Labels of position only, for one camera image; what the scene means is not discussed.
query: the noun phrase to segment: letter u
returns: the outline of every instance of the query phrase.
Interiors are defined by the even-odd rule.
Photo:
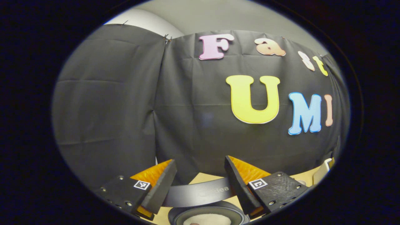
[[[231,88],[232,112],[240,121],[251,124],[263,124],[273,120],[279,111],[278,84],[279,78],[274,76],[260,77],[267,91],[268,106],[264,110],[256,110],[251,106],[250,85],[254,79],[246,75],[234,75],[226,78]]]

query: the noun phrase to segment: table surface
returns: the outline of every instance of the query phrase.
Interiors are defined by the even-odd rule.
[[[314,168],[314,169],[312,169],[310,171],[307,171],[307,172],[304,172],[304,173],[292,175],[291,177],[293,177],[296,180],[305,181],[306,185],[308,187],[310,187],[311,185],[313,185],[312,176],[314,175],[314,173],[318,169],[319,169],[319,167]],[[213,181],[213,180],[217,180],[217,179],[221,179],[221,178],[223,178],[223,177],[214,176],[214,175],[205,174],[205,173],[198,173],[197,176],[189,184],[197,184],[197,183]],[[240,206],[239,199],[238,199],[237,196],[233,196],[231,198],[225,199],[224,201],[232,203],[235,206],[237,206],[238,208],[242,209],[242,207]],[[157,225],[170,225],[170,222],[168,221],[168,213],[169,213],[169,211],[171,209],[172,209],[172,207],[161,207],[159,212],[158,212],[158,214],[154,215],[153,221],[147,220],[147,219],[142,218],[142,217],[141,217],[141,219],[149,221],[149,222],[151,222],[153,224],[157,224]]]

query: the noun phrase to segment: white ceiling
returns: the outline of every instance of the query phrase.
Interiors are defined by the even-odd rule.
[[[280,35],[321,55],[328,53],[293,21],[248,0],[151,0],[134,8],[163,18],[185,35],[210,30],[251,30]]]

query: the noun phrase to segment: blue letter m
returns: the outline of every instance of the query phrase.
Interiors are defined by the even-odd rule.
[[[321,130],[321,96],[313,94],[310,107],[304,99],[302,93],[293,92],[289,94],[289,99],[293,102],[293,125],[289,129],[290,135],[301,133],[300,120],[303,121],[304,132],[318,132]]]

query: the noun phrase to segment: black cloth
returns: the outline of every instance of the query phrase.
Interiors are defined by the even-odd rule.
[[[211,34],[232,34],[235,40],[229,41],[224,58],[201,61],[199,37]],[[257,38],[276,41],[286,55],[260,54]],[[310,58],[314,72],[298,51]],[[324,62],[328,77],[313,56]],[[280,79],[274,120],[247,124],[233,115],[225,79],[239,74],[254,79],[251,101],[258,110],[268,104],[260,77]],[[321,131],[288,134],[292,92],[302,93],[308,105],[313,94],[321,96]],[[330,127],[325,126],[325,94],[333,98]],[[225,155],[270,173],[313,169],[340,148],[338,138],[344,143],[350,108],[333,59],[280,36],[220,30],[165,44],[162,36],[145,29],[110,24],[95,31],[68,59],[55,89],[53,115],[60,150],[86,185],[96,187],[113,176],[138,173],[153,166],[155,156],[158,162],[176,160],[173,185],[181,185],[198,172],[226,176]]]

